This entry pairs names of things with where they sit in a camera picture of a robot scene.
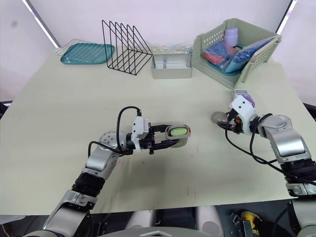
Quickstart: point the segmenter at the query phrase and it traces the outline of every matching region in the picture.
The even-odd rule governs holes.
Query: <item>teal tray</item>
[[[64,64],[101,64],[108,61],[115,51],[113,45],[98,43],[76,43],[71,45],[60,58]]]

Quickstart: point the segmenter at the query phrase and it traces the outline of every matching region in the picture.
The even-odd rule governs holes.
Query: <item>metal tray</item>
[[[155,54],[152,72],[155,79],[191,78],[191,54]]]

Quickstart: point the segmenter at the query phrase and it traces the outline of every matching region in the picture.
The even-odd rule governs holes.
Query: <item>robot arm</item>
[[[299,237],[313,236],[316,233],[316,185],[312,181],[316,180],[316,163],[304,139],[293,129],[287,116],[271,115],[260,120],[255,108],[242,96],[230,107],[236,115],[230,130],[247,135],[259,133],[270,141],[281,169],[290,175],[285,175],[287,190],[291,196],[298,197],[288,203],[291,227]]]
[[[165,140],[155,143],[156,132],[165,133]],[[44,230],[26,236],[84,236],[91,226],[89,211],[95,206],[97,195],[100,194],[105,181],[113,171],[119,156],[131,155],[134,149],[137,151],[149,149],[149,154],[153,154],[154,150],[180,147],[186,144],[190,134],[190,128],[184,124],[151,126],[139,112],[133,123],[132,132],[120,132],[118,139],[117,132],[104,133],[98,142],[89,144],[89,151],[92,143],[98,144],[98,146],[88,157],[87,163],[72,189],[66,191],[46,220]]]
[[[271,115],[261,120],[255,127],[260,117],[255,113],[251,103],[238,96],[230,107],[238,114],[243,132],[250,135],[255,130],[256,133],[267,138],[282,170],[296,177],[295,179],[286,177],[286,187],[290,195],[294,197],[316,195],[315,185],[296,182],[297,178],[316,180],[316,164],[311,159],[304,139],[293,129],[290,118]]]

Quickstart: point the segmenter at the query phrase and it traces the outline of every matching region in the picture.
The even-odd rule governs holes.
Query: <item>plastic basket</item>
[[[208,61],[201,54],[203,49],[206,49],[216,42],[224,39],[224,33],[227,27],[238,28],[238,44],[244,46],[250,45],[256,41],[263,40],[268,37],[278,37],[256,51],[251,59],[248,61],[248,63],[245,65],[241,73],[237,75],[232,74],[230,76],[211,67],[208,64]],[[207,74],[211,78],[217,80],[221,84],[227,86],[228,88],[234,89],[241,81],[245,82],[247,76],[251,71],[256,69],[260,64],[268,61],[280,42],[280,35],[252,25],[245,21],[239,20],[237,18],[232,18],[224,21],[215,29],[196,37],[193,45],[193,66],[199,69],[201,72]]]

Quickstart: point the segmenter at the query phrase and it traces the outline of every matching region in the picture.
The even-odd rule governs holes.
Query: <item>floor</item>
[[[253,203],[241,203],[231,205],[220,205],[217,206],[226,237],[240,237],[240,233],[236,231],[233,223],[230,220],[230,214],[232,212],[240,214],[244,210],[248,210],[258,214],[261,218],[268,221],[274,221],[275,218],[284,210],[286,203],[289,200],[277,200],[277,201],[266,201],[266,202],[253,202]],[[176,208],[166,209],[158,212],[158,215],[164,215],[162,218],[158,218],[159,224],[157,226],[173,226],[183,228],[195,228],[194,222],[194,208]],[[111,232],[123,230],[132,212],[112,213],[112,214],[95,214],[92,215],[94,225],[94,236],[96,236],[96,230],[99,234],[108,234]],[[11,223],[4,224],[4,227],[10,237],[21,237],[27,233],[41,229],[47,216],[27,216],[22,220],[14,221]],[[280,220],[279,224],[287,229],[290,233],[292,232],[288,216]],[[5,236],[2,229],[0,229],[0,237]]]

